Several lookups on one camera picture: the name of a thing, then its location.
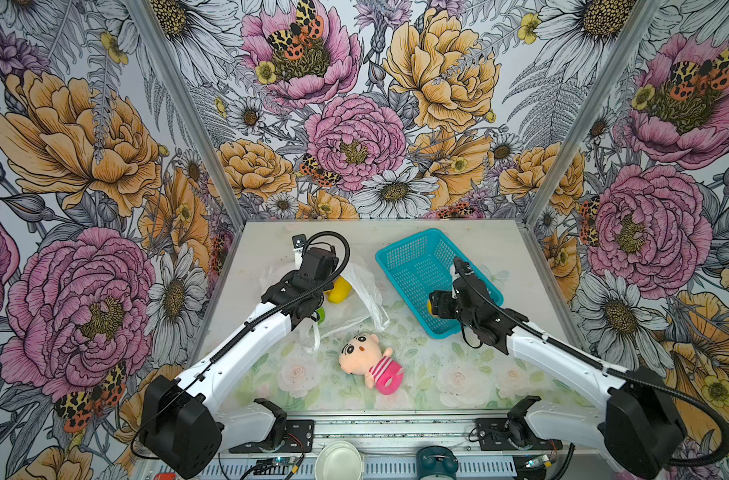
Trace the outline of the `yellow toy fruit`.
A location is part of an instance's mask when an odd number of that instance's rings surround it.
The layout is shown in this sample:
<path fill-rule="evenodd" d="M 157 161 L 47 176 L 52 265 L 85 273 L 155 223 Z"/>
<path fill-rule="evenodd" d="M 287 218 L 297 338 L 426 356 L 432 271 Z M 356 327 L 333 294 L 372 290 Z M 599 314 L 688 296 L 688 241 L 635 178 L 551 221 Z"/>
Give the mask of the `yellow toy fruit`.
<path fill-rule="evenodd" d="M 348 296 L 352 293 L 352 285 L 342 277 L 336 278 L 334 286 L 331 290 L 326 292 L 328 302 L 332 304 L 341 304 L 344 300 L 348 299 Z"/>

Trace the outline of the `white plastic bag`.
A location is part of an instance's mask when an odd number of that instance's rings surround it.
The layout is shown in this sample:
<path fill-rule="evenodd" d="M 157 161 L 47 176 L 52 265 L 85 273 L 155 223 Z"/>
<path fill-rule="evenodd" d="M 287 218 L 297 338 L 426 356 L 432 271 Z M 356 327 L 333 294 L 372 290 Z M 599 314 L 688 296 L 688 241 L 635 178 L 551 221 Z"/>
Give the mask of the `white plastic bag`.
<path fill-rule="evenodd" d="M 384 294 L 380 290 L 376 276 L 360 256 L 346 266 L 342 278 L 352 285 L 352 293 L 341 304 L 324 300 L 322 307 L 326 311 L 326 319 L 322 324 L 304 320 L 296 332 L 300 338 L 300 346 L 306 353 L 314 353 L 320 349 L 322 340 L 342 333 L 357 331 L 378 333 L 385 331 L 391 323 L 386 310 Z"/>

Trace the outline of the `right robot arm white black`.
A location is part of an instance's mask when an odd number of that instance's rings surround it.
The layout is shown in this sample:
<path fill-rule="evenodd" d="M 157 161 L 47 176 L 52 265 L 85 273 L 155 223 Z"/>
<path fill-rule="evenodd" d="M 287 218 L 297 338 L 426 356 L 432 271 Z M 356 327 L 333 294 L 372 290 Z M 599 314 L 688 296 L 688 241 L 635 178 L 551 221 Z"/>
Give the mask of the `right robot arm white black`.
<path fill-rule="evenodd" d="M 456 257 L 449 290 L 429 296 L 431 312 L 457 320 L 486 346 L 528 362 L 582 395 L 596 420 L 532 405 L 524 422 L 538 438 L 596 446 L 634 476 L 654 479 L 672 465 L 687 434 L 674 399 L 646 368 L 626 370 L 586 354 L 532 324 L 526 316 L 498 306 L 469 262 Z"/>

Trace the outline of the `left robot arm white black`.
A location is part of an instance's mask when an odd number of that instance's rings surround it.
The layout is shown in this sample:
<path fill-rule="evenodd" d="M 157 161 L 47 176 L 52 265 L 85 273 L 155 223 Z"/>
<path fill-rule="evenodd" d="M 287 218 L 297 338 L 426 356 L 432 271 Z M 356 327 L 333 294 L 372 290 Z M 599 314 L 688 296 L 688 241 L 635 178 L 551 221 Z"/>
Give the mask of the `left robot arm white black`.
<path fill-rule="evenodd" d="M 254 311 L 213 352 L 174 379 L 152 380 L 144 394 L 142 423 L 134 442 L 174 473 L 192 479 L 226 442 L 236 445 L 282 440 L 282 409 L 258 398 L 230 420 L 220 408 L 248 370 L 298 324 L 312 318 L 350 261 L 334 248 L 306 245 L 300 267 L 270 286 Z"/>

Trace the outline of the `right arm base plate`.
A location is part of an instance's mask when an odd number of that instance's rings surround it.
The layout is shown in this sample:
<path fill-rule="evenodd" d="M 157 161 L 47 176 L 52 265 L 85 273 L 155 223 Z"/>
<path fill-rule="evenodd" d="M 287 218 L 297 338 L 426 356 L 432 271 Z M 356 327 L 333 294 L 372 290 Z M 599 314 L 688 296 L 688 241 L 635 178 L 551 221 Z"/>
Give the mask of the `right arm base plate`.
<path fill-rule="evenodd" d="M 563 448 L 560 440 L 538 438 L 524 421 L 506 417 L 476 419 L 468 440 L 478 443 L 482 451 L 559 451 Z"/>

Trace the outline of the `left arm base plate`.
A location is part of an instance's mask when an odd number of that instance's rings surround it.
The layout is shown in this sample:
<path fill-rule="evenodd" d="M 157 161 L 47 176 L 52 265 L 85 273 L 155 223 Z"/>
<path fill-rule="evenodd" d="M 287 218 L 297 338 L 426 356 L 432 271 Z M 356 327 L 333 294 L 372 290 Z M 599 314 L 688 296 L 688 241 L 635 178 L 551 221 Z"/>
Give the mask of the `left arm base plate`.
<path fill-rule="evenodd" d="M 245 443 L 234 446 L 228 450 L 230 454 L 274 454 L 274 453 L 310 453 L 314 446 L 314 428 L 316 422 L 310 419 L 288 420 L 284 424 L 284 433 L 278 438 L 278 443 L 272 439 L 258 443 Z"/>

